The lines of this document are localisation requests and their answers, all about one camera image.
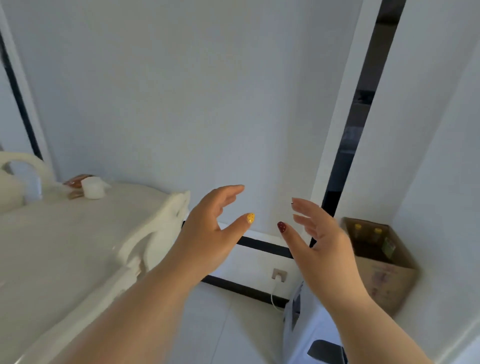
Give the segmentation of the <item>person's left hand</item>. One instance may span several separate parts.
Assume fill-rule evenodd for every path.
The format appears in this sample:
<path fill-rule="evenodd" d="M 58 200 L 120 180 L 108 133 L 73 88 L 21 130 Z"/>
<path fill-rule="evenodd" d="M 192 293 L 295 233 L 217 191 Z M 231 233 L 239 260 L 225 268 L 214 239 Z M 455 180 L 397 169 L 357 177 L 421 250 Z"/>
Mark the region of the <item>person's left hand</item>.
<path fill-rule="evenodd" d="M 226 185 L 213 189 L 191 210 L 180 234 L 158 265 L 163 276 L 186 287 L 193 287 L 215 271 L 228 257 L 221 237 L 218 217 L 244 191 L 244 185 Z"/>

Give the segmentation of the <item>person's right hand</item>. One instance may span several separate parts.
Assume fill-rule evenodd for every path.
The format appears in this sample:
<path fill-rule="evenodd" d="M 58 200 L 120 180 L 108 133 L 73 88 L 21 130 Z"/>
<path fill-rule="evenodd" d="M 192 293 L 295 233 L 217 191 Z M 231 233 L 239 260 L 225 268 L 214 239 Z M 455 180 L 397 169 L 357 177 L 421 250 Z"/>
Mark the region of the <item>person's right hand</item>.
<path fill-rule="evenodd" d="M 351 240 L 337 220 L 317 204 L 302 198 L 292 198 L 295 214 L 323 216 L 323 232 L 307 232 L 315 241 L 300 259 L 294 259 L 304 282 L 321 299 L 335 290 L 366 290 L 360 277 Z"/>

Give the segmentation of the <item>person's left forearm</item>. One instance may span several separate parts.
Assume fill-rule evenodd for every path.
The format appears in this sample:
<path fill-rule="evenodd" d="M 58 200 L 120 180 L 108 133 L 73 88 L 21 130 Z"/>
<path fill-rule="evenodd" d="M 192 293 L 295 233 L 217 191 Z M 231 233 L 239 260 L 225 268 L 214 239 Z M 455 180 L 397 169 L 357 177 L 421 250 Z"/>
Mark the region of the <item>person's left forearm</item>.
<path fill-rule="evenodd" d="M 191 262 L 162 262 L 88 325 L 51 364 L 163 364 L 185 302 L 202 277 Z"/>

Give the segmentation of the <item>person's right forearm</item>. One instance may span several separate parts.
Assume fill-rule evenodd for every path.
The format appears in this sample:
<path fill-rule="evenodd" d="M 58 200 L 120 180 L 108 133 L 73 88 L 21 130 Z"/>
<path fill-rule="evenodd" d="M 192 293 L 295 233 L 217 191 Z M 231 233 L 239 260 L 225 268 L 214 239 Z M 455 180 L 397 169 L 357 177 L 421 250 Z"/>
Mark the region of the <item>person's right forearm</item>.
<path fill-rule="evenodd" d="M 365 289 L 337 289 L 321 301 L 350 364 L 434 364 Z"/>

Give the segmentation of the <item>white floor appliance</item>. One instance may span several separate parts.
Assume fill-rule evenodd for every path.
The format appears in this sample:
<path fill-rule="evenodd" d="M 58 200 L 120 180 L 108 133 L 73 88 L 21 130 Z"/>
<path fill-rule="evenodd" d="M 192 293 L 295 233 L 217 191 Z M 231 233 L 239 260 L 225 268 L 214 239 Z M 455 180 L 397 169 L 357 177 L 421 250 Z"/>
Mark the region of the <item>white floor appliance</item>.
<path fill-rule="evenodd" d="M 282 364 L 348 364 L 331 315 L 301 282 L 284 310 Z"/>

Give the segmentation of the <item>brown cardboard box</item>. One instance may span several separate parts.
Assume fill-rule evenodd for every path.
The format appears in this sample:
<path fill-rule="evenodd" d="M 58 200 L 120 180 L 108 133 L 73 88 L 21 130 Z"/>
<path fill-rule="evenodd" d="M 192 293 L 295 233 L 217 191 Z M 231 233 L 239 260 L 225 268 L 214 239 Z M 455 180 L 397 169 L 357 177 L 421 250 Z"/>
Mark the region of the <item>brown cardboard box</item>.
<path fill-rule="evenodd" d="M 364 229 L 364 237 L 360 242 L 355 242 L 353 237 L 356 223 L 363 225 Z M 417 282 L 420 271 L 418 264 L 389 225 L 343 217 L 341 227 L 351 240 L 357 268 L 367 292 L 376 304 L 394 317 Z M 381 246 L 387 236 L 394 241 L 396 249 L 392 260 L 385 257 L 381 246 L 371 243 L 374 228 L 383 230 Z"/>

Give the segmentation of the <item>white plastic cup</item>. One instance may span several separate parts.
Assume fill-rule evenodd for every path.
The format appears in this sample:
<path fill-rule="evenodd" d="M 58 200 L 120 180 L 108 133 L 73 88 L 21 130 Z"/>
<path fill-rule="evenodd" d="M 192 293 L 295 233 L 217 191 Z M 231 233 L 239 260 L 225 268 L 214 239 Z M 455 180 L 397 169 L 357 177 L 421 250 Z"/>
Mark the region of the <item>white plastic cup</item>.
<path fill-rule="evenodd" d="M 100 177 L 90 176 L 81 180 L 81 188 L 86 199 L 98 200 L 106 196 L 106 191 L 111 185 Z"/>

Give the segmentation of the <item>brown snack packet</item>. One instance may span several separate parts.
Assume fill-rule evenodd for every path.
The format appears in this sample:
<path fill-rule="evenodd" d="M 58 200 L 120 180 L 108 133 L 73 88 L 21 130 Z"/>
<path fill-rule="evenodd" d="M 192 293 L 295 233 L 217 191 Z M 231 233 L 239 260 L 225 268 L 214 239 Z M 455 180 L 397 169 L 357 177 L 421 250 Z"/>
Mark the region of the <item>brown snack packet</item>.
<path fill-rule="evenodd" d="M 93 177 L 93 175 L 91 175 L 91 174 L 80 174 L 80 175 L 77 175 L 77 176 L 63 182 L 62 185 L 67 187 L 67 189 L 68 189 L 67 198 L 69 200 L 74 200 L 74 199 L 81 198 L 81 197 L 85 196 L 85 193 L 84 193 L 83 187 L 82 187 L 82 181 L 89 178 L 89 177 Z"/>

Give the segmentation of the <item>white carved table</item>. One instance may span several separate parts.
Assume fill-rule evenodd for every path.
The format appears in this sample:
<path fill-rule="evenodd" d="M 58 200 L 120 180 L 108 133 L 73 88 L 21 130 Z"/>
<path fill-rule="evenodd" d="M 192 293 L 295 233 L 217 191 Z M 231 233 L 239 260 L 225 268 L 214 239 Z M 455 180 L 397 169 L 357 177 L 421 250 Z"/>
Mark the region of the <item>white carved table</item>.
<path fill-rule="evenodd" d="M 170 250 L 190 191 L 117 183 L 0 215 L 0 364 L 48 364 Z"/>

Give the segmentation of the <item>white carved chair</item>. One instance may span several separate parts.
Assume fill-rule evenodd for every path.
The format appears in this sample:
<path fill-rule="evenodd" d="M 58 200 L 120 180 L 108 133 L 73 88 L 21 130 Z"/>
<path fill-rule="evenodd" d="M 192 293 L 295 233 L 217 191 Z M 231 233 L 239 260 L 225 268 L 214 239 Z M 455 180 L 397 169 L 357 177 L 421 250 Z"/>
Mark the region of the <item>white carved chair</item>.
<path fill-rule="evenodd" d="M 40 201 L 56 184 L 37 156 L 0 150 L 0 214 Z"/>

